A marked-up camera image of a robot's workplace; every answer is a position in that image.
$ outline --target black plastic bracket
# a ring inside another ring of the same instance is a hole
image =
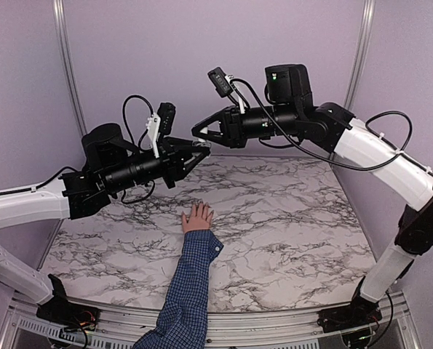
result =
[[[378,303],[372,303],[360,297],[360,287],[364,280],[365,278],[359,282],[350,304],[318,312],[317,323],[325,333],[368,325],[383,318]]]
[[[100,313],[98,308],[69,302],[61,280],[52,274],[49,274],[48,277],[53,285],[54,297],[47,303],[39,305],[36,316],[69,327],[76,327],[78,323],[83,322],[96,326]]]
[[[410,254],[427,252],[433,246],[433,197],[420,211],[406,205],[399,220],[395,244]]]

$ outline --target human hand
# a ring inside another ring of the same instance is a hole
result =
[[[184,234],[193,230],[209,230],[211,227],[211,219],[213,218],[214,211],[208,214],[210,206],[202,202],[197,207],[192,205],[192,211],[189,217],[182,212],[182,229]]]

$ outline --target shirt cuff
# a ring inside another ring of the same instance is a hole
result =
[[[218,240],[211,230],[193,230],[189,231],[184,238],[184,244],[187,241],[207,241],[208,255],[212,262],[221,252],[224,245]]]

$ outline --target human arm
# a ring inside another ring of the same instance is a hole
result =
[[[184,245],[156,328],[146,333],[134,349],[203,348],[207,333],[208,276],[210,263],[223,245],[210,230],[208,205],[193,205],[183,213]]]

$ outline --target marble tabletop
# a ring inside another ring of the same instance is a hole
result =
[[[182,249],[180,213],[200,200],[225,245],[210,269],[211,312],[347,301],[375,262],[326,163],[212,156],[172,190],[158,181],[143,203],[65,221],[42,270],[72,297],[160,309]]]

